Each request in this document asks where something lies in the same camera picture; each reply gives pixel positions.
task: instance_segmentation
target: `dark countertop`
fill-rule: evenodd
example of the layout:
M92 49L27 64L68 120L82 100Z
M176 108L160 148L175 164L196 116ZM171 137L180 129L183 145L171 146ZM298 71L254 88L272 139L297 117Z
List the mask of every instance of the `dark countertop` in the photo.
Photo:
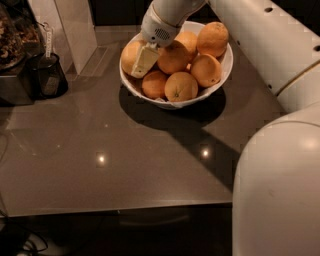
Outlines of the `dark countertop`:
M57 99L0 108L0 208L10 216L232 202L244 145L283 109L231 42L234 67L205 101L163 110L121 86L123 42Z

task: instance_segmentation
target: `peeled fruit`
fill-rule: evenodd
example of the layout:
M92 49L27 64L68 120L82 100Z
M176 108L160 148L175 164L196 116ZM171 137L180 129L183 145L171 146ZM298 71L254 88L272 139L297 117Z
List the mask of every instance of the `peeled fruit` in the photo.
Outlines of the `peeled fruit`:
M143 40L132 41L123 48L120 56L121 67L128 75L131 75L140 47L145 44L146 42Z
M197 50L200 54L210 54L217 58L227 50L228 40L229 32L224 24L210 22L198 34Z
M191 64L190 74L201 87L211 87L221 79L220 62L210 54L198 55Z
M187 72L176 72L166 82L165 95L171 102L191 100L197 97L197 94L198 83Z
M142 80L142 91L150 99L164 98L164 87L168 76L160 70L153 70Z
M159 48L158 67L164 73L171 75L173 73L184 71L188 65L188 50L177 40L164 48Z
M175 40L179 41L186 47L189 63L191 63L198 54L197 39L197 35L191 31L182 31L175 38Z

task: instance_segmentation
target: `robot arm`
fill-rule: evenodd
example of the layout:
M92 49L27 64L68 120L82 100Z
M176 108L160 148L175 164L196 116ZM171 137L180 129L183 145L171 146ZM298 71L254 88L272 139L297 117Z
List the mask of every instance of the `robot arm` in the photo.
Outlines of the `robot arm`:
M159 47L170 45L186 19L205 4L205 0L154 0L142 21L143 38Z
M154 0L142 26L145 39L170 44L205 2L293 112L262 128L241 155L233 255L319 255L320 38L269 0Z

